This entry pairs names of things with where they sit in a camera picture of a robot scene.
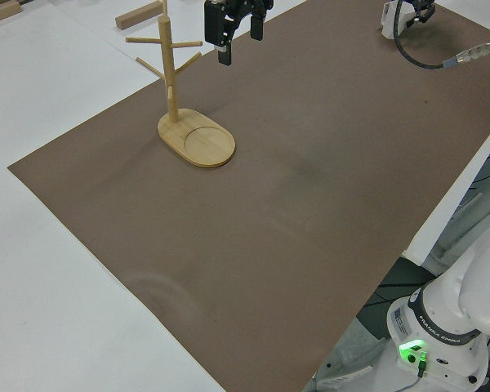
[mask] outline white table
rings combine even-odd
[[[270,17],[298,2],[278,0]],[[444,2],[490,27],[490,11],[483,11],[490,0]],[[35,0],[0,22],[0,392],[221,390],[7,170],[155,80],[133,59],[158,66],[159,50],[123,42],[128,35],[154,36],[154,22],[123,32],[114,27],[115,16],[147,1],[128,3]],[[202,7],[201,0],[171,1],[175,40],[203,36]],[[194,52],[176,51],[177,63]],[[490,140],[482,150],[441,208],[445,216],[488,155]]]

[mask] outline brown mat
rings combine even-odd
[[[180,75],[234,134],[222,168],[159,140],[161,82],[11,167],[228,391],[299,391],[490,133],[490,56],[418,69],[381,8],[309,1]],[[404,44],[488,39],[440,9]]]

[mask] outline green light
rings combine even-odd
[[[410,354],[416,354],[418,350],[425,348],[425,341],[420,339],[415,341],[409,341],[408,343],[403,343],[399,346],[399,354],[401,358],[407,359]]]

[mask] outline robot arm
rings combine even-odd
[[[230,65],[231,42],[242,19],[251,16],[251,38],[263,39],[263,22],[274,0],[207,0],[205,2],[205,41],[218,50],[218,61]]]

